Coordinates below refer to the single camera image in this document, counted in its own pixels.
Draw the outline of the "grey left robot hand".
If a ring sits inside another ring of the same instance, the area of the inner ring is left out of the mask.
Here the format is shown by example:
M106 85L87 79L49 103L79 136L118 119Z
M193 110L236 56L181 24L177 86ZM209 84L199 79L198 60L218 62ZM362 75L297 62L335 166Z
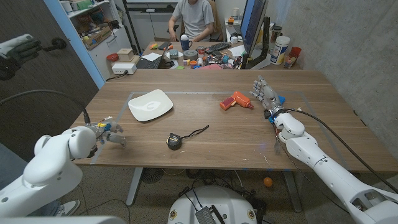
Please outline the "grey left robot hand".
M85 127L90 128L96 136L96 140L101 145L105 142L113 142L126 147L127 140L121 135L124 132L120 124L118 124L112 116L97 122L97 123L86 123Z

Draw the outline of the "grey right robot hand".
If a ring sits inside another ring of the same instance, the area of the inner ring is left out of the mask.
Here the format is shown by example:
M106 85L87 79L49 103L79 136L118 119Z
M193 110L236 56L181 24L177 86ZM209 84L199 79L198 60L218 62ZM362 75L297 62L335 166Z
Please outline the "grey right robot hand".
M258 76L257 80L254 80L253 91L250 91L249 94L258 99L271 116L276 116L277 113L284 110L279 95L261 75Z

